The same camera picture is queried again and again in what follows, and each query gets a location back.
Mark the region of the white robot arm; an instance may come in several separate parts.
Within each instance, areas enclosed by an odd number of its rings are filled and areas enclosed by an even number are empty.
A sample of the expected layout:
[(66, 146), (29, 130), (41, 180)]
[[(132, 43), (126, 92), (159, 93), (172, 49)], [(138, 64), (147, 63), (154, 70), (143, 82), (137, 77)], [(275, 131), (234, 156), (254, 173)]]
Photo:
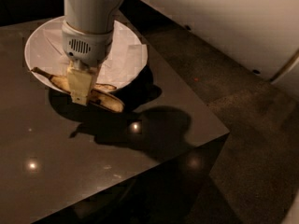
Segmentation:
[(299, 0), (126, 0), (230, 129), (186, 224), (298, 224)]

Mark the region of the white gripper with vent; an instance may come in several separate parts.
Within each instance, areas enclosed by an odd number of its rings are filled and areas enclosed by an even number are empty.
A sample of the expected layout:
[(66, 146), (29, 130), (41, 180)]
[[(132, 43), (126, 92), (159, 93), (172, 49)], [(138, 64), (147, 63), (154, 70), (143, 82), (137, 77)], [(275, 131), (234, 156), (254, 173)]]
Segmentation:
[(111, 51), (113, 32), (103, 35), (86, 34), (72, 28), (66, 21), (62, 25), (63, 50), (72, 60), (67, 66), (67, 82), (72, 102), (87, 105), (99, 68)]

